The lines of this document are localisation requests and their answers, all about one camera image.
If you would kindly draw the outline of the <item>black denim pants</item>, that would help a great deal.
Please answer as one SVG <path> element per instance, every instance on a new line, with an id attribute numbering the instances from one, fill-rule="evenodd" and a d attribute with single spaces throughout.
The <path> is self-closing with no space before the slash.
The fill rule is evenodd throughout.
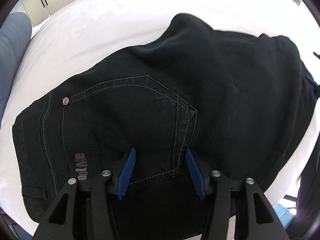
<path id="1" fill-rule="evenodd" d="M 118 239 L 186 239 L 209 212 L 186 150 L 263 193 L 302 141 L 318 98 L 296 45 L 176 15 L 157 40 L 116 51 L 33 102 L 12 128 L 28 215 L 40 224 L 71 179 L 114 170 L 134 148 Z"/>

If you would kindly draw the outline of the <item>rolled blue duvet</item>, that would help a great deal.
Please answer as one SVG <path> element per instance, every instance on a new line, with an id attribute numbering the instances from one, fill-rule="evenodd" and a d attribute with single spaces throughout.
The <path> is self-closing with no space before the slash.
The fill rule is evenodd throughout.
<path id="1" fill-rule="evenodd" d="M 13 80 L 30 42 L 32 24 L 23 12 L 10 14 L 1 27 L 1 115 L 10 95 Z"/>

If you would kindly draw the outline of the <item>wall power socket plate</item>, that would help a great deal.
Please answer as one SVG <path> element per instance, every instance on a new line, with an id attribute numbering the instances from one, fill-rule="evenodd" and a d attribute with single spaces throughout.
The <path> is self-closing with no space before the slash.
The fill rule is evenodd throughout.
<path id="1" fill-rule="evenodd" d="M 300 6 L 301 0 L 292 0 L 296 5 Z"/>

